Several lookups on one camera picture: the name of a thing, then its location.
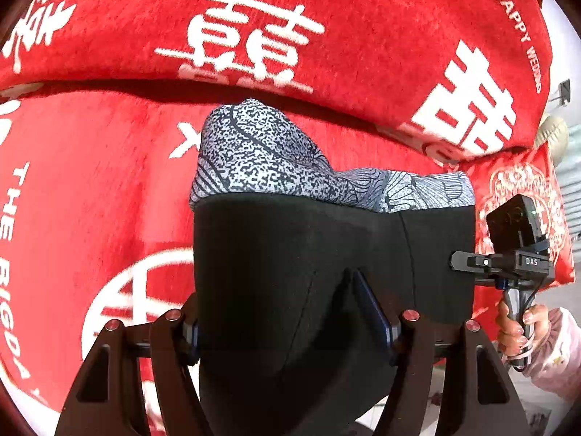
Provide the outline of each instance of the beige cushion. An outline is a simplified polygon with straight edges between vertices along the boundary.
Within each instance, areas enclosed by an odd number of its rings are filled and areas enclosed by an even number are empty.
[[[548,143],[553,164],[557,167],[569,146],[569,129],[563,118],[546,113],[543,115],[535,138],[535,148],[540,147],[544,142]]]

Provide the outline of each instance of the hand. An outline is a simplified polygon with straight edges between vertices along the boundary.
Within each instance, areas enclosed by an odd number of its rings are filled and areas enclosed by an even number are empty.
[[[522,318],[525,324],[535,326],[535,339],[533,340],[533,349],[535,349],[548,333],[548,308],[544,304],[536,304],[525,311]],[[499,351],[508,357],[519,355],[527,344],[527,338],[523,336],[525,330],[520,324],[508,317],[508,306],[503,301],[499,303],[496,324],[500,326]]]

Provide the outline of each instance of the black garment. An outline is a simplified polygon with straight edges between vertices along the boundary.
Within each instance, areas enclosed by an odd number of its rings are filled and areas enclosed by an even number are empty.
[[[200,398],[216,436],[335,436],[389,393],[346,282],[441,323],[462,323],[474,285],[448,265],[474,248],[473,206],[374,213],[310,198],[226,193],[195,208]]]

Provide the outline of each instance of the gray handle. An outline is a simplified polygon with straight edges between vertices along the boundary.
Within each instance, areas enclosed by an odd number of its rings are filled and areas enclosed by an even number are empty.
[[[534,326],[525,325],[522,322],[522,315],[525,314],[525,311],[527,311],[524,309],[524,307],[527,304],[527,300],[530,298],[531,294],[532,291],[530,290],[518,290],[516,288],[505,290],[503,293],[504,302],[508,306],[508,317],[511,320],[518,322],[523,327],[525,330],[524,336],[527,339],[531,338],[533,331],[535,330]],[[529,307],[531,307],[534,302],[534,300],[531,300]],[[529,349],[530,346],[522,348],[522,352],[528,351]],[[531,363],[531,356],[527,356],[523,359],[510,360],[509,363],[517,370],[522,371]]]

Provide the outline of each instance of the patterned fabric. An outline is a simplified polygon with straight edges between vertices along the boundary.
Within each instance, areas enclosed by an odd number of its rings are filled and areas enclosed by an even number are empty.
[[[462,172],[425,177],[371,168],[336,172],[283,113],[252,99],[208,116],[190,206],[232,192],[304,196],[381,213],[475,204]]]

